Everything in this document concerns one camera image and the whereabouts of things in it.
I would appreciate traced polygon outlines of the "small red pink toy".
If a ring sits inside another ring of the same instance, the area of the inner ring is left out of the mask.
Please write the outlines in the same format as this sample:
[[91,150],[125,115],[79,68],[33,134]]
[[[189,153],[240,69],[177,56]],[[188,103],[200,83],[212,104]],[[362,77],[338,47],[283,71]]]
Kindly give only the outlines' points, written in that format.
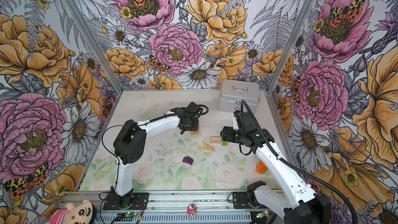
[[190,205],[187,207],[187,214],[188,214],[189,216],[191,216],[191,217],[194,217],[194,216],[197,214],[197,210],[198,210],[198,208],[196,207],[195,204],[190,204]]

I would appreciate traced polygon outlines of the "aluminium mounting rail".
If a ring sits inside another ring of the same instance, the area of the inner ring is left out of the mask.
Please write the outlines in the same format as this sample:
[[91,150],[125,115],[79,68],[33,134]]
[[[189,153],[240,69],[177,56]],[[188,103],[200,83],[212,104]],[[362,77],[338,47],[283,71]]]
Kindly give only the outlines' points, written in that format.
[[[245,190],[175,190],[135,191],[136,203],[128,209],[111,207],[103,191],[67,192],[60,207],[67,203],[82,204],[88,200],[97,209],[97,224],[282,224],[265,208],[239,207],[237,202]],[[187,207],[195,204],[197,214],[191,217]]]

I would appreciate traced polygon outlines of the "silver metal case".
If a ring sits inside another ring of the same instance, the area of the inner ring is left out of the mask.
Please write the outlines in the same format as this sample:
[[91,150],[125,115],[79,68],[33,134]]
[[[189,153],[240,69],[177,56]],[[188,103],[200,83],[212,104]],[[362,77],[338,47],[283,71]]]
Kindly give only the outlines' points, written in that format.
[[253,113],[260,103],[260,87],[257,83],[238,80],[223,80],[221,83],[218,109],[222,112],[233,113],[241,110],[244,100]]

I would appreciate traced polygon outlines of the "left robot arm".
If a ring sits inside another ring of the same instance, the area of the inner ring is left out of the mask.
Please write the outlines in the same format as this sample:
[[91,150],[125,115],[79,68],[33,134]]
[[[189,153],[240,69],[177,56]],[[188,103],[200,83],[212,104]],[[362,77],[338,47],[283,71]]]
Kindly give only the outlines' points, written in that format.
[[176,107],[162,116],[135,122],[128,120],[121,125],[113,146],[113,156],[117,159],[115,184],[107,196],[111,207],[128,209],[133,204],[133,172],[137,161],[142,157],[147,139],[169,129],[179,128],[180,133],[197,131],[199,118],[209,109],[205,105],[191,102],[187,107]]

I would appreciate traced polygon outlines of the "cartoon printed wood block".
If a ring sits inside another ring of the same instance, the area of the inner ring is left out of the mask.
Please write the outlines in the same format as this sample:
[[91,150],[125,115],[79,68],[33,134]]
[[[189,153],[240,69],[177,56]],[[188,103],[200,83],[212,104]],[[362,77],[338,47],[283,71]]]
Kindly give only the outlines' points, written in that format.
[[206,151],[211,151],[211,152],[213,152],[215,150],[215,148],[213,146],[208,145],[208,144],[205,144],[203,146],[203,149],[206,150]]

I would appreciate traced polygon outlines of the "plush doll toy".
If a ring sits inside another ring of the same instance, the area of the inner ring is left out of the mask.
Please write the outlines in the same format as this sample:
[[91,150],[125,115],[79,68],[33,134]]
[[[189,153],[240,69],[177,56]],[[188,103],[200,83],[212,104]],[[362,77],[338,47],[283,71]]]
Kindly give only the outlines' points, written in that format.
[[53,213],[47,224],[93,224],[96,218],[96,207],[88,200],[79,206],[67,203],[65,208]]

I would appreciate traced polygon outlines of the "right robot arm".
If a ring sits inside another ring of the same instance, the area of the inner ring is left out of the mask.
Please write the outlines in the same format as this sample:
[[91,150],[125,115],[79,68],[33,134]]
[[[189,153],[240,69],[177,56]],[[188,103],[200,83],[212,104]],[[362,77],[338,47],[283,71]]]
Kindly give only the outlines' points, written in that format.
[[274,138],[260,128],[251,112],[235,111],[233,126],[220,133],[223,141],[250,148],[276,179],[283,194],[258,181],[248,186],[247,195],[253,206],[263,205],[282,218],[286,224],[327,224],[331,217],[331,201],[317,194],[284,161]]

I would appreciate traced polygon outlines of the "wide plain wood block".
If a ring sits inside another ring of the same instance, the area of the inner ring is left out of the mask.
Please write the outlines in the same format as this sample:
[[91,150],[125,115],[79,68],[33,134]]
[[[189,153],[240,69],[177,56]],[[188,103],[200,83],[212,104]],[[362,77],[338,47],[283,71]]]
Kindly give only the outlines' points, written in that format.
[[220,136],[211,136],[209,141],[211,144],[220,144],[222,139]]

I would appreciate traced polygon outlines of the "purple wood block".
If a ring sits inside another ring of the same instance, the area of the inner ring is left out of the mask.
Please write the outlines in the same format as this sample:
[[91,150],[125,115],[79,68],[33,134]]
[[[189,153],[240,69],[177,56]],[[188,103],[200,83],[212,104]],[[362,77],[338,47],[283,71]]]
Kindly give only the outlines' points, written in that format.
[[194,160],[191,157],[186,156],[183,158],[182,162],[188,165],[193,165]]

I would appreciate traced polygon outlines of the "orange bottle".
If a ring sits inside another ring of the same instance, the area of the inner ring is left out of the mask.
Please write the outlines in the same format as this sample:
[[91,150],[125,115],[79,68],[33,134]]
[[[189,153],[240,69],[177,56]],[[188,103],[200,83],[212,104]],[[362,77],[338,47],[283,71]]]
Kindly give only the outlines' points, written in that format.
[[265,165],[263,161],[259,161],[256,165],[256,172],[258,174],[265,174],[268,171],[268,167]]

